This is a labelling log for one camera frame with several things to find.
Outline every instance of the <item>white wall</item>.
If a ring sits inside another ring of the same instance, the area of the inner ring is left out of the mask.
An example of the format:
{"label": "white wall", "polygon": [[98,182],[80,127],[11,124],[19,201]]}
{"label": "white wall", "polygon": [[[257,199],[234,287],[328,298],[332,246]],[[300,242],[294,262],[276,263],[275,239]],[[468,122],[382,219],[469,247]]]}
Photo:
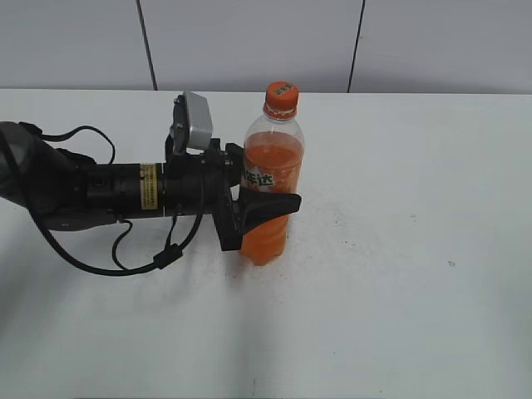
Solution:
{"label": "white wall", "polygon": [[0,87],[151,88],[132,0],[2,0],[0,59]]}
{"label": "white wall", "polygon": [[[161,90],[347,90],[362,0],[141,0]],[[353,92],[532,94],[532,0],[367,0]],[[2,0],[0,88],[152,88],[135,0]]]}
{"label": "white wall", "polygon": [[362,0],[143,0],[160,89],[345,91]]}
{"label": "white wall", "polygon": [[367,0],[352,91],[532,93],[532,1]]}

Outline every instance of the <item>black cable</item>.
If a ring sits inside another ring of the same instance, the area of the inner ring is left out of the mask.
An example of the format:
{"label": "black cable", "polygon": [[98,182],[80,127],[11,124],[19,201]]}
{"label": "black cable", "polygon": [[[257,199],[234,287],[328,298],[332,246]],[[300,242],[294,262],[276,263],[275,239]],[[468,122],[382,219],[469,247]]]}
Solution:
{"label": "black cable", "polygon": [[100,129],[94,126],[83,125],[83,126],[78,126],[76,129],[69,131],[68,133],[65,133],[64,135],[39,135],[39,137],[44,141],[51,141],[54,143],[58,143],[60,141],[65,141],[65,140],[72,138],[76,133],[80,131],[94,131],[95,133],[103,137],[111,145],[111,150],[112,150],[111,160],[107,164],[110,165],[115,161],[115,153],[116,153],[115,145],[103,131],[101,131]]}
{"label": "black cable", "polygon": [[110,277],[123,277],[123,276],[131,276],[134,274],[148,273],[151,270],[154,270],[155,268],[158,267],[157,264],[155,264],[155,262],[152,262],[145,266],[141,266],[139,268],[133,268],[131,270],[109,270],[105,268],[95,268],[88,264],[84,264],[83,262],[71,256],[57,242],[57,240],[52,235],[52,233],[50,233],[50,230],[48,230],[48,227],[42,221],[41,215],[36,211],[35,206],[32,202],[31,196],[29,195],[27,187],[24,184],[20,170],[18,169],[18,165],[11,151],[11,147],[7,143],[4,132],[2,130],[0,130],[0,150],[2,151],[3,156],[6,159],[7,166],[9,166],[9,169],[11,170],[13,179],[15,179],[15,182],[17,183],[18,188],[21,191],[22,198],[24,199],[24,203],[26,205],[27,211],[32,217],[33,223],[35,223],[35,225],[41,232],[44,239],[50,244],[50,246],[56,251],[56,253],[59,256],[61,256],[64,260],[66,260],[69,264],[71,264],[75,268],[83,270],[84,272],[98,274],[101,276],[110,276]]}
{"label": "black cable", "polygon": [[122,220],[122,223],[127,223],[129,225],[129,227],[127,228],[127,230],[124,233],[120,234],[116,238],[115,242],[113,243],[113,248],[111,250],[111,256],[112,256],[113,262],[115,262],[116,266],[118,266],[122,270],[129,270],[126,266],[124,266],[123,264],[120,263],[120,261],[118,260],[118,257],[116,256],[116,251],[118,250],[118,244],[123,240],[124,237],[126,237],[130,233],[131,229],[133,229],[133,224],[129,220],[124,219],[124,220]]}
{"label": "black cable", "polygon": [[165,248],[170,247],[172,240],[172,233],[174,233],[175,223],[177,222],[177,207],[175,207],[175,212],[172,215],[172,225],[170,226],[170,231],[166,235]]}
{"label": "black cable", "polygon": [[205,182],[204,182],[204,176],[202,170],[199,171],[199,187],[200,187],[200,198],[199,198],[199,209],[198,213],[196,214],[196,219],[194,220],[194,224],[192,224],[192,228],[190,229],[190,232],[185,237],[183,242],[180,244],[181,250],[185,249],[188,244],[190,244],[190,241],[194,238],[196,233],[198,232],[198,228],[200,227],[201,219],[203,218],[203,214],[205,212]]}
{"label": "black cable", "polygon": [[[179,245],[179,249],[180,249],[181,252],[183,252],[183,249],[185,249],[186,246],[188,244],[190,244],[192,239],[195,237],[196,233],[198,232],[198,228],[200,227],[201,220],[203,219],[203,215],[204,215],[204,212],[205,212],[204,176],[203,176],[203,173],[202,173],[201,170],[199,171],[199,190],[200,190],[200,192],[199,192],[199,209],[198,209],[198,212],[197,212],[196,217],[194,219],[194,224],[192,224],[192,227],[190,228],[190,232],[187,234],[187,236],[185,237],[183,242]],[[171,239],[172,239],[172,233],[174,232],[174,227],[175,227],[175,224],[177,222],[177,214],[179,213],[179,211],[180,211],[180,205],[177,204],[175,206],[175,209],[174,209],[174,214],[172,215],[172,222],[171,222],[171,226],[170,226],[170,231],[166,235],[165,250],[169,249],[170,246],[171,246],[170,243],[171,243]],[[128,268],[126,268],[126,266],[124,266],[118,260],[118,256],[117,256],[116,253],[117,253],[117,250],[118,250],[118,244],[123,240],[123,238],[125,238],[128,235],[128,233],[131,232],[131,229],[133,229],[133,223],[131,223],[127,219],[123,219],[122,222],[123,223],[127,223],[129,226],[128,226],[128,228],[127,228],[127,230],[125,232],[123,232],[122,234],[120,234],[116,238],[115,242],[113,243],[112,250],[111,250],[111,256],[112,256],[113,262],[115,263],[116,266],[118,266],[122,270],[129,270]]]}

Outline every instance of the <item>bottle label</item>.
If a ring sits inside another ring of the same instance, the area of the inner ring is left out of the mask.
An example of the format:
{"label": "bottle label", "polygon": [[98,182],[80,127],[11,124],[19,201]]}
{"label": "bottle label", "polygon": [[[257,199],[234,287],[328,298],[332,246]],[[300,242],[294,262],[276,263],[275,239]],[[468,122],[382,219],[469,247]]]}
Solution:
{"label": "bottle label", "polygon": [[303,157],[303,146],[282,132],[259,132],[244,144],[242,183],[251,190],[295,193]]}
{"label": "bottle label", "polygon": [[253,166],[251,170],[247,166],[248,163],[246,162],[244,178],[247,187],[256,186],[259,188],[259,191],[269,191],[269,188],[275,185],[272,174],[261,172],[258,166]]}
{"label": "bottle label", "polygon": [[298,185],[298,163],[286,169],[258,166],[248,158],[244,162],[244,187],[265,193],[294,193]]}

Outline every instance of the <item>orange bottle cap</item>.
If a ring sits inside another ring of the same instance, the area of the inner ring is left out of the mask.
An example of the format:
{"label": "orange bottle cap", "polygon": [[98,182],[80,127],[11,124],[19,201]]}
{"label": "orange bottle cap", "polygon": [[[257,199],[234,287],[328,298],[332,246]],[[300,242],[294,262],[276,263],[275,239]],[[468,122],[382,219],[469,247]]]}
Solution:
{"label": "orange bottle cap", "polygon": [[275,81],[268,86],[264,112],[276,119],[288,119],[296,115],[299,89],[287,81]]}

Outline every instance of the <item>cable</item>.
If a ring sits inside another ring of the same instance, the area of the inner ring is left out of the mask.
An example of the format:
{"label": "cable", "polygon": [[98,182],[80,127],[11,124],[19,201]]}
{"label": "cable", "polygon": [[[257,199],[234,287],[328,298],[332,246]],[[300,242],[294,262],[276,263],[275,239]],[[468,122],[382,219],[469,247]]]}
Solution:
{"label": "cable", "polygon": [[131,229],[133,229],[133,224],[129,220],[124,219],[124,220],[122,220],[122,223],[127,223],[129,225],[129,227],[127,228],[127,230],[124,233],[120,234],[116,238],[115,242],[113,243],[113,248],[111,250],[111,256],[112,256],[113,262],[115,262],[116,266],[118,266],[122,270],[129,270],[126,266],[124,266],[123,264],[120,263],[120,261],[118,260],[118,257],[116,256],[116,251],[118,250],[118,244],[123,240],[124,237],[126,237],[130,233]]}
{"label": "cable", "polygon": [[[205,186],[205,184],[204,184],[204,176],[203,176],[203,172],[200,170],[199,171],[199,190],[200,190],[200,192],[199,192],[199,209],[198,209],[198,212],[196,213],[196,217],[194,219],[194,224],[192,224],[192,227],[190,228],[189,233],[187,234],[187,236],[185,237],[183,242],[181,244],[179,244],[179,246],[178,246],[178,250],[181,253],[187,247],[187,245],[190,244],[192,239],[195,237],[196,233],[198,232],[198,228],[200,227],[201,220],[203,219],[203,215],[204,215],[204,212],[205,212],[205,192],[204,192],[205,188],[204,188],[204,186]],[[177,214],[179,212],[179,209],[180,209],[180,205],[178,204],[177,206],[175,206],[175,209],[174,209],[174,215],[172,216],[172,224],[170,226],[170,231],[166,235],[165,248],[164,248],[163,252],[166,251],[166,250],[170,250],[170,247],[171,247],[170,242],[171,242],[171,239],[172,239],[172,233],[174,232],[175,224],[177,222]],[[126,237],[128,235],[128,233],[131,232],[131,229],[133,229],[133,223],[131,223],[127,219],[123,219],[122,222],[123,223],[127,223],[129,225],[129,227],[126,229],[125,232],[123,232],[122,234],[120,234],[116,238],[115,242],[113,243],[112,250],[111,250],[111,256],[112,256],[113,262],[115,262],[116,266],[118,266],[122,270],[129,270],[123,264],[121,264],[121,262],[118,260],[116,252],[118,250],[118,244],[123,240],[124,237]]]}
{"label": "cable", "polygon": [[190,244],[190,241],[194,238],[196,233],[198,232],[198,228],[200,227],[201,219],[203,218],[203,214],[205,212],[205,182],[204,182],[204,176],[203,171],[199,170],[199,187],[200,187],[200,198],[199,198],[199,210],[196,214],[196,219],[194,220],[194,224],[192,224],[192,228],[190,229],[190,232],[185,237],[183,242],[180,244],[181,250],[185,249],[188,244]]}
{"label": "cable", "polygon": [[[80,127],[76,128],[75,130],[73,130],[73,131],[71,131],[69,133],[66,133],[65,135],[52,136],[52,138],[53,138],[52,140],[55,140],[55,141],[67,140],[68,138],[70,138],[73,135],[75,135],[78,131],[80,131],[80,130],[86,128],[86,127],[87,126],[80,126]],[[93,130],[93,129],[96,132],[99,132],[99,130],[97,130],[96,128],[91,128],[90,130]],[[101,133],[101,135],[104,138],[106,138],[106,140],[108,140],[111,143],[111,141],[103,133]],[[114,156],[115,156],[115,147],[113,146],[112,143],[111,143],[111,145],[112,145],[112,149],[113,149],[113,155],[111,157],[110,163],[114,160]],[[198,210],[198,213],[196,214],[195,221],[194,221],[194,224],[192,225],[192,228],[190,229],[190,232],[187,234],[187,236],[185,237],[185,239],[183,240],[183,242],[181,244],[179,244],[179,245],[177,245],[177,244],[170,245],[170,237],[171,237],[172,231],[173,231],[173,229],[175,227],[175,222],[177,220],[177,215],[175,214],[174,217],[172,218],[172,226],[170,228],[169,236],[167,237],[167,240],[166,240],[165,249],[154,257],[154,262],[146,264],[144,266],[140,266],[138,268],[128,269],[128,268],[123,266],[118,261],[118,258],[116,256],[116,251],[118,249],[118,244],[123,240],[124,237],[126,237],[128,235],[128,233],[130,233],[130,231],[131,231],[131,229],[133,227],[133,224],[129,220],[126,220],[125,222],[128,223],[129,227],[124,233],[122,233],[115,240],[115,243],[113,244],[113,248],[112,248],[112,251],[111,251],[113,261],[115,262],[115,264],[117,266],[119,266],[121,268],[121,270],[109,270],[109,269],[105,269],[105,268],[95,268],[95,267],[90,266],[88,264],[84,264],[80,260],[78,260],[78,259],[74,258],[73,256],[71,256],[57,242],[56,238],[52,235],[52,233],[50,232],[50,230],[48,229],[48,227],[46,226],[46,224],[42,220],[41,215],[37,212],[34,203],[32,202],[31,196],[29,195],[29,192],[28,192],[28,189],[27,189],[26,184],[24,182],[24,179],[22,178],[22,174],[21,174],[21,172],[20,172],[20,170],[18,168],[18,164],[15,161],[15,157],[14,157],[14,155],[12,153],[11,147],[7,143],[7,140],[6,140],[6,137],[4,135],[4,132],[1,129],[0,129],[0,151],[3,153],[3,156],[6,159],[7,166],[9,167],[9,169],[10,169],[10,171],[12,173],[13,179],[15,180],[15,183],[17,184],[18,188],[21,191],[21,195],[22,195],[22,198],[24,200],[24,204],[26,205],[27,211],[30,214],[30,216],[32,217],[33,223],[37,226],[37,228],[41,232],[41,234],[44,237],[44,239],[54,249],[54,251],[56,251],[56,253],[59,256],[61,256],[64,260],[66,260],[69,264],[71,264],[75,268],[78,268],[78,269],[80,269],[80,270],[82,270],[84,272],[93,273],[93,274],[97,274],[97,275],[101,275],[101,276],[109,276],[109,277],[125,277],[125,276],[131,276],[131,275],[135,275],[135,274],[148,273],[148,272],[150,272],[150,271],[152,271],[152,270],[154,270],[156,268],[164,268],[164,267],[166,267],[169,264],[173,263],[174,261],[176,261],[178,258],[180,258],[182,256],[183,249],[186,248],[186,246],[188,244],[190,244],[190,242],[192,241],[192,239],[196,235],[196,233],[198,231],[198,228],[200,226],[201,220],[203,218],[204,208],[205,208],[204,176],[203,176],[203,171],[200,169],[199,170],[199,181],[200,181],[200,184],[199,184],[199,188],[200,188],[199,210]]]}
{"label": "cable", "polygon": [[39,137],[44,141],[58,143],[60,141],[66,141],[68,139],[71,139],[74,135],[76,135],[76,133],[80,131],[94,131],[95,133],[103,137],[111,145],[111,151],[112,151],[111,160],[107,164],[110,165],[115,161],[115,153],[116,153],[115,145],[103,131],[101,131],[98,128],[95,128],[94,126],[83,125],[83,126],[78,126],[76,129],[69,131],[68,133],[65,133],[64,135],[39,135]]}
{"label": "cable", "polygon": [[141,266],[139,268],[133,268],[131,270],[109,270],[105,268],[95,268],[88,264],[84,264],[83,262],[71,256],[57,242],[57,240],[52,235],[52,233],[50,233],[50,230],[48,230],[48,227],[42,221],[41,215],[36,211],[35,206],[32,202],[32,199],[30,198],[30,195],[28,193],[27,187],[24,184],[20,170],[18,169],[18,165],[11,151],[11,147],[7,143],[6,137],[2,130],[0,130],[0,150],[2,151],[3,156],[6,159],[7,165],[9,166],[9,169],[11,170],[13,179],[15,179],[15,182],[17,183],[18,188],[21,191],[22,198],[24,199],[24,203],[26,205],[27,211],[32,217],[33,223],[35,223],[35,225],[41,232],[44,239],[50,244],[50,246],[56,251],[56,253],[59,256],[61,256],[64,260],[66,260],[69,264],[71,264],[75,268],[83,270],[84,272],[98,274],[101,276],[110,276],[110,277],[122,277],[122,276],[131,276],[134,274],[148,273],[151,270],[154,270],[155,268],[158,267],[158,265],[155,262],[152,262],[150,264]]}

